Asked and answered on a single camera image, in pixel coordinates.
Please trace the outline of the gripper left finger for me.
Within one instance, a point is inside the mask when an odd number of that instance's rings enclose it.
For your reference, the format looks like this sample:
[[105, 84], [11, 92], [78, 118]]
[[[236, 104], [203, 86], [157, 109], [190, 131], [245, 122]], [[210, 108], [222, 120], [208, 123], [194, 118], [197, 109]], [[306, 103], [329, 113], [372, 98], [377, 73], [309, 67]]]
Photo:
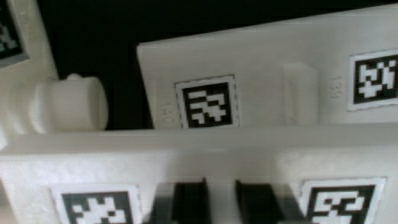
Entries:
[[212, 224], [206, 180], [158, 185], [148, 224]]

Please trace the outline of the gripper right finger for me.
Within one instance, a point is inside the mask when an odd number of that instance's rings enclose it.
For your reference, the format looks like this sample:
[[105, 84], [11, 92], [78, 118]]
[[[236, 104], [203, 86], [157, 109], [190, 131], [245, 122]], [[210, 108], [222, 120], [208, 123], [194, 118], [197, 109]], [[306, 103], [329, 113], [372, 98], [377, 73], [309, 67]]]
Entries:
[[235, 182], [236, 204], [244, 224], [293, 224], [293, 199], [277, 195], [270, 184]]

